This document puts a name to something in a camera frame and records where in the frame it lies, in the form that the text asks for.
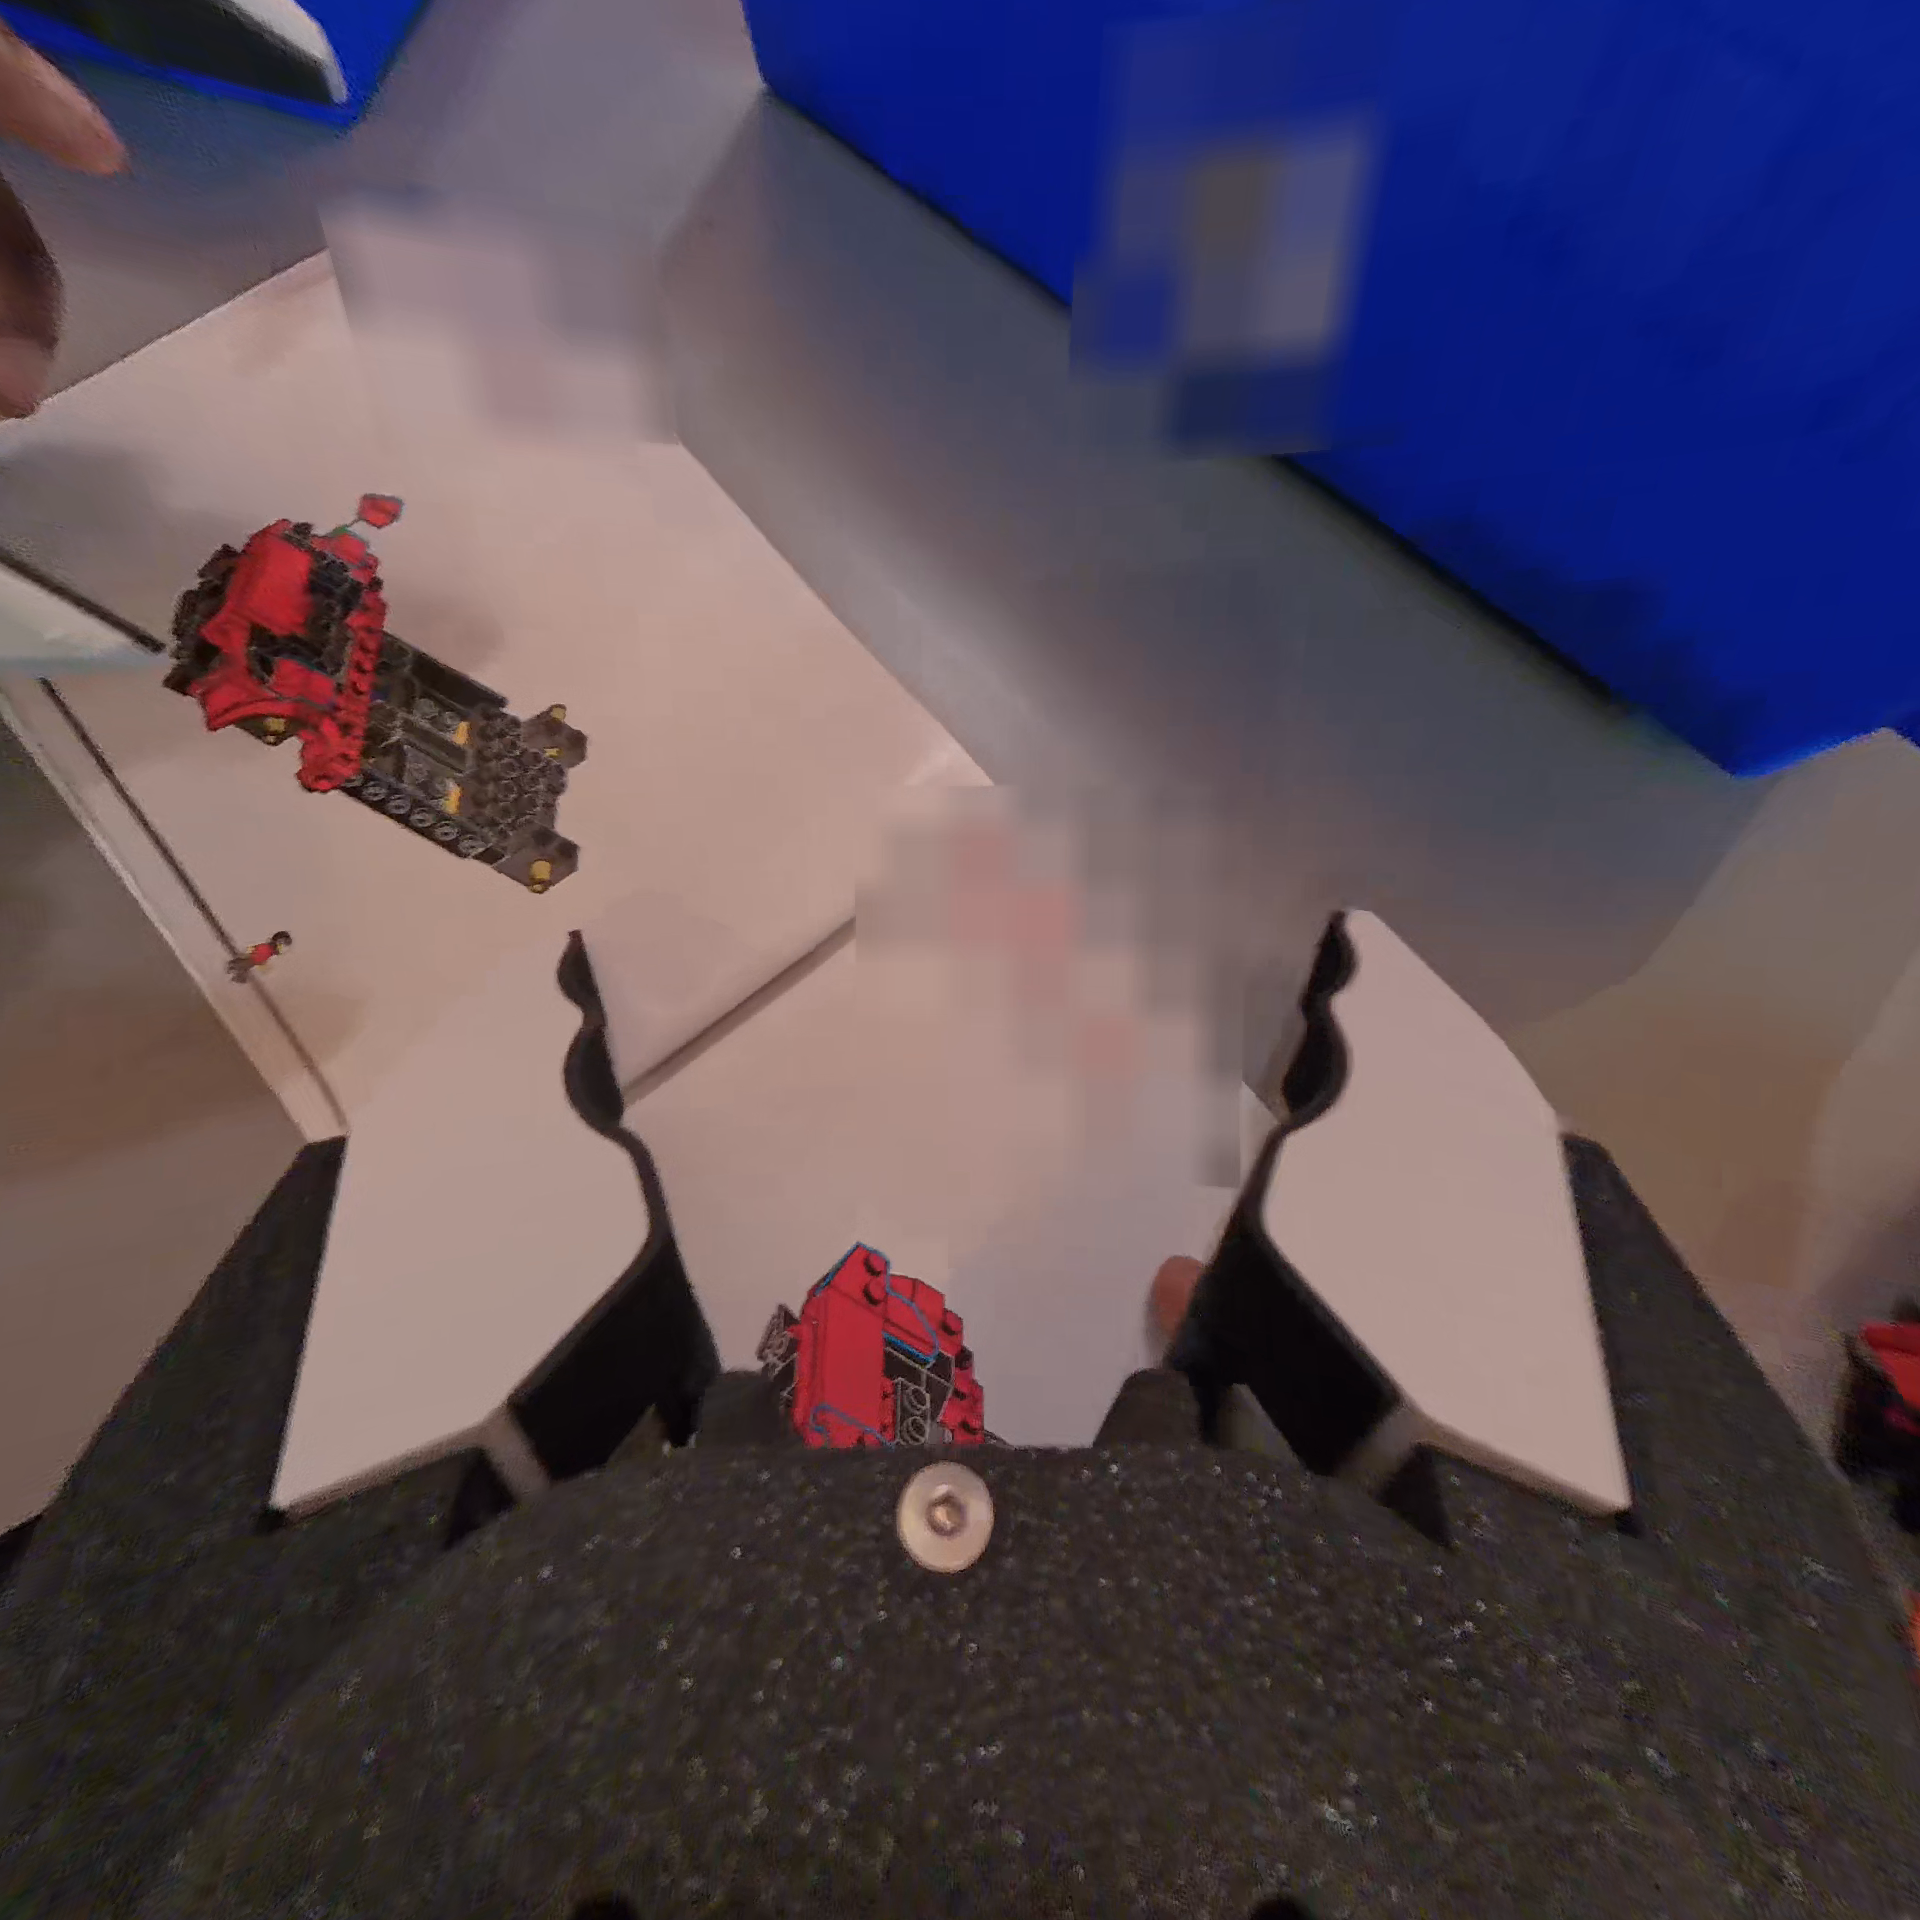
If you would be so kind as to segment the blue plastic storage bin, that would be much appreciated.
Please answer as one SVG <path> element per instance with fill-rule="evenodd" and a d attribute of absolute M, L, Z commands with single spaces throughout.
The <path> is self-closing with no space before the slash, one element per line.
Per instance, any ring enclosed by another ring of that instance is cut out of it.
<path fill-rule="evenodd" d="M 1295 463 L 1725 774 L 1915 738 L 1915 4 L 742 14 L 1105 426 Z"/>
<path fill-rule="evenodd" d="M 426 2 L 4 2 L 29 49 L 326 129 L 362 120 Z"/>

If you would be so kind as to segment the red and black lego car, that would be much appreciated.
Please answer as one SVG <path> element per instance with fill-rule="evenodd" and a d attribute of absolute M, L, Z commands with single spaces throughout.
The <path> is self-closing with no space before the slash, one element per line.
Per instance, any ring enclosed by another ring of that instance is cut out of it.
<path fill-rule="evenodd" d="M 1845 1337 L 1834 1416 L 1834 1456 L 1843 1476 L 1887 1476 L 1902 1524 L 1915 1528 L 1917 1487 L 1917 1311 L 1898 1308 Z"/>

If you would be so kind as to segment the person's left hand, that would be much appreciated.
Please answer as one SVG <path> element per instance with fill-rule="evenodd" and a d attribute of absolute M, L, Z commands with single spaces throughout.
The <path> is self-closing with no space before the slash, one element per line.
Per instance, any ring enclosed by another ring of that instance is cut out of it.
<path fill-rule="evenodd" d="M 101 108 L 11 27 L 3 27 L 3 137 L 71 174 L 113 178 L 127 148 Z M 65 284 L 11 182 L 3 182 L 3 419 L 31 417 L 50 388 Z"/>

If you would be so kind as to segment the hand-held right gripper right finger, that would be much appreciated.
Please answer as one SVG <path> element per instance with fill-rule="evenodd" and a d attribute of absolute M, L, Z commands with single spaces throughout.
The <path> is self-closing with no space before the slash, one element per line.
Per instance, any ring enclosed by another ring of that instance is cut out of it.
<path fill-rule="evenodd" d="M 1227 1443 L 1258 1409 L 1383 1497 L 1426 1456 L 1593 1518 L 1631 1495 L 1548 1098 L 1383 920 L 1319 938 L 1279 1105 L 1241 1098 L 1241 1180 L 1165 1360 Z"/>

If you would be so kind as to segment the lego instruction booklet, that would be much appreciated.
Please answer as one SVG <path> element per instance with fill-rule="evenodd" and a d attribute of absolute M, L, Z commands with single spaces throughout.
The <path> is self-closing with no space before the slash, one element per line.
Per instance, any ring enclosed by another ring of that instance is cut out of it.
<path fill-rule="evenodd" d="M 996 1092 L 933 1119 L 955 1065 L 894 1004 L 870 1016 L 850 922 L 900 831 L 995 822 L 983 775 L 682 448 L 423 433 L 449 371 L 429 332 L 362 346 L 318 256 L 4 426 L 4 548 L 151 624 L 197 564 L 275 518 L 335 522 L 397 483 L 375 540 L 397 632 L 588 734 L 563 831 L 582 866 L 534 896 L 481 857 L 297 793 L 294 751 L 243 745 L 134 670 L 14 684 L 37 748 L 92 806 L 188 966 L 181 886 L 213 916 L 287 928 L 231 1032 L 311 1137 L 343 1134 L 460 1000 L 519 950 L 580 934 L 626 1124 L 653 1156 L 726 1369 L 855 1242 L 937 1287 L 1002 1443 L 1077 1449 L 1151 1362 L 1146 1284 L 1204 1252 L 1233 1200 L 1194 1182 L 1173 1059 L 1127 1123 L 1071 1154 L 1075 1114 Z"/>

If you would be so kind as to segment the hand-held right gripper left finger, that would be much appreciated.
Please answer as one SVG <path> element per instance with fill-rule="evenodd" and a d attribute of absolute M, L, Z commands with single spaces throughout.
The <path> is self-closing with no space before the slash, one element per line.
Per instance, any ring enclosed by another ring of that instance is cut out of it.
<path fill-rule="evenodd" d="M 271 1504 L 477 1465 L 508 1502 L 686 1446 L 722 1360 L 580 934 L 514 952 L 351 1120 Z"/>

